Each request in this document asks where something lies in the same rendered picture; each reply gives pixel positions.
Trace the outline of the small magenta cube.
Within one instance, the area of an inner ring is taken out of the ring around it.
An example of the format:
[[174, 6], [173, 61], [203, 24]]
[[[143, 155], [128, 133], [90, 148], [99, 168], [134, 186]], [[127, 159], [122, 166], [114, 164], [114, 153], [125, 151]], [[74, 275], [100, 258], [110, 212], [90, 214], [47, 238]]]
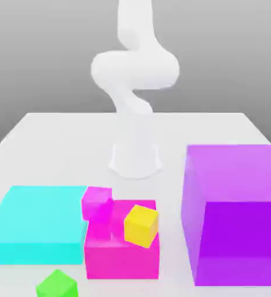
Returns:
[[87, 236], [109, 240], [114, 200], [112, 188], [89, 186], [81, 200], [82, 218], [88, 221]]

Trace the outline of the small yellow cube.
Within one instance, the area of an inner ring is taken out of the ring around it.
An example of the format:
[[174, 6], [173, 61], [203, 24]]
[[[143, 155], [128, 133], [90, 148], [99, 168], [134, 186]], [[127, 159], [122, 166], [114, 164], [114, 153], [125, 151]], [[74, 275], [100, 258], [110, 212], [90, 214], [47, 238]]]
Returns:
[[158, 234], [158, 211], [134, 205], [124, 219], [124, 240], [150, 248]]

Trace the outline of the small green cube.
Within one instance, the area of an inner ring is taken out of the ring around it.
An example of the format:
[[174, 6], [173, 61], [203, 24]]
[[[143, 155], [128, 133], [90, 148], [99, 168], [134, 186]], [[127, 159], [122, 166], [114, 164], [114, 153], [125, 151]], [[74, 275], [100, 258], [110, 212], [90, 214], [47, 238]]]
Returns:
[[77, 282], [56, 269], [36, 286], [37, 297], [78, 297]]

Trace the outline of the large pink box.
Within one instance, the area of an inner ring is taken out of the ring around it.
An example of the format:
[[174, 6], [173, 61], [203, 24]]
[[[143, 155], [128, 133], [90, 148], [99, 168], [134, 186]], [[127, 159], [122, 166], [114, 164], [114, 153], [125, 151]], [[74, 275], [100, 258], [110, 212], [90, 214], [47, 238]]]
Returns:
[[124, 219], [134, 205], [156, 209], [154, 200], [115, 200], [106, 221], [89, 221], [84, 244], [87, 279], [158, 279], [159, 237], [149, 248], [124, 240]]

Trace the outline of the large purple box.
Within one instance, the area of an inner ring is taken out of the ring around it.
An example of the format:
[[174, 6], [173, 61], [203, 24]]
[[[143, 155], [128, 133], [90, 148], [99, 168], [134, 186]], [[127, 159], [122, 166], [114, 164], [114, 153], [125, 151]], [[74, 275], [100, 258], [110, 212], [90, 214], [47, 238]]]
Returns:
[[181, 220], [196, 286], [271, 286], [271, 144], [189, 145]]

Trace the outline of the large cyan box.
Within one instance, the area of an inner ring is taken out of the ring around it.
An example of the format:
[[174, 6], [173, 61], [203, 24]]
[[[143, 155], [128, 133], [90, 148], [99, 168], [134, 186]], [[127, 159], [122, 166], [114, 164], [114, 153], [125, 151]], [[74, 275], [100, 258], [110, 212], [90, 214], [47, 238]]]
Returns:
[[86, 186], [13, 186], [0, 203], [0, 265], [80, 265]]

